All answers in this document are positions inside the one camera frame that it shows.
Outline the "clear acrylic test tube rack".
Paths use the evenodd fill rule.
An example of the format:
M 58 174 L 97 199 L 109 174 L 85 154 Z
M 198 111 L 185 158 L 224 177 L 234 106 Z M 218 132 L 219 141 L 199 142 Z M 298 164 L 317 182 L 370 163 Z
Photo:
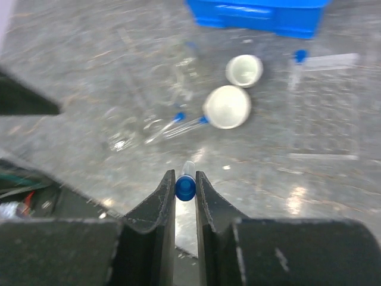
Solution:
M 358 159 L 357 62 L 355 53 L 307 57 L 290 92 L 290 157 Z

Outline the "blue plastic compartment bin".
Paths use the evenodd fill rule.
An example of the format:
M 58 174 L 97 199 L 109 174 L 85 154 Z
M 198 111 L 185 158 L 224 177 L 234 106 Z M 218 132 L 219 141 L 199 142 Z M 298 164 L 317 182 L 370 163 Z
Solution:
M 279 36 L 312 39 L 330 4 L 327 0 L 188 0 L 200 26 L 243 28 Z

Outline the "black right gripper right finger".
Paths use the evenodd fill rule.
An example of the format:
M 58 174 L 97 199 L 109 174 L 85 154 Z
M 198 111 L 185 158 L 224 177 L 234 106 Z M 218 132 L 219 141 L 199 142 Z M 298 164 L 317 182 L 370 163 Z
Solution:
M 201 285 L 219 285 L 224 233 L 231 222 L 247 215 L 221 196 L 202 171 L 196 172 L 196 231 Z

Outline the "white ceramic evaporating dish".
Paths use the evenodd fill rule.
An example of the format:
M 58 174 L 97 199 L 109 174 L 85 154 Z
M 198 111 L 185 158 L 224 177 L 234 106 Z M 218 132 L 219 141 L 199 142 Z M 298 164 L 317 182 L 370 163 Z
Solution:
M 242 125 L 251 109 L 251 97 L 247 91 L 233 85 L 213 90 L 202 106 L 208 123 L 218 129 L 233 129 Z

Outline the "white ceramic crucible cup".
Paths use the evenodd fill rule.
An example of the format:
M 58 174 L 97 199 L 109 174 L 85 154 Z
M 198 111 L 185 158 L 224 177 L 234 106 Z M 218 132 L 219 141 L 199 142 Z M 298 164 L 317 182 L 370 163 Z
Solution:
M 227 80 L 241 88 L 253 87 L 262 77 L 262 61 L 249 54 L 233 57 L 226 65 L 225 75 Z

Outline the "blue capped test tube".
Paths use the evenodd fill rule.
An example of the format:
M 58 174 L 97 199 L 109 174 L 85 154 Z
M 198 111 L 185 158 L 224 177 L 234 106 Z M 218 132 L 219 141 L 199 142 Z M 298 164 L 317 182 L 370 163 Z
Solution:
M 292 54 L 292 58 L 289 64 L 289 82 L 288 82 L 288 91 L 293 91 L 299 81 L 301 80 L 301 74 L 304 69 L 304 63 L 308 57 L 308 51 L 306 49 L 296 50 Z
M 195 130 L 196 128 L 208 124 L 208 119 L 205 116 L 193 119 L 186 122 L 178 127 L 175 127 L 169 131 L 164 132 L 165 139 L 172 139 L 189 131 Z
M 196 194 L 196 167 L 194 162 L 186 161 L 176 179 L 176 197 L 181 201 L 190 201 Z
M 160 137 L 165 131 L 170 129 L 176 123 L 181 122 L 185 118 L 186 118 L 185 112 L 181 111 L 181 112 L 177 113 L 170 122 L 168 122 L 163 128 L 158 130 L 156 133 L 151 135 L 148 139 L 146 139 L 144 143 L 145 144 L 152 143 L 154 140 L 156 140 L 158 137 Z

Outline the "clear glass beaker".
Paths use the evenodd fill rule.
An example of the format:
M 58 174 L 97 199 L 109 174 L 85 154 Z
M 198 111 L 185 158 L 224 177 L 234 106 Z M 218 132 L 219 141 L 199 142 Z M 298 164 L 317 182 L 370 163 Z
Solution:
M 194 94 L 189 84 L 198 76 L 196 56 L 167 54 L 150 71 L 151 93 L 164 106 L 185 105 Z

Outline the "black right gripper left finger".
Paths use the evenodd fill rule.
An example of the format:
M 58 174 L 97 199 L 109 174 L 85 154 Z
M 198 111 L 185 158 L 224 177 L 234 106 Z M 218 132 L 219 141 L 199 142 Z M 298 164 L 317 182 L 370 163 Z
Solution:
M 108 285 L 173 285 L 175 184 L 175 171 L 166 171 L 156 190 L 121 218 Z

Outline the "clear glass flask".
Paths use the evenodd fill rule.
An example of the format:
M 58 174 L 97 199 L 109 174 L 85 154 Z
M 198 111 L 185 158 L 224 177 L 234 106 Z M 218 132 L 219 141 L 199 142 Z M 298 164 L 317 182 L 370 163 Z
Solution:
M 140 119 L 136 116 L 114 113 L 105 119 L 104 134 L 108 148 L 119 152 L 140 145 L 147 137 L 161 128 L 164 119 L 149 116 Z

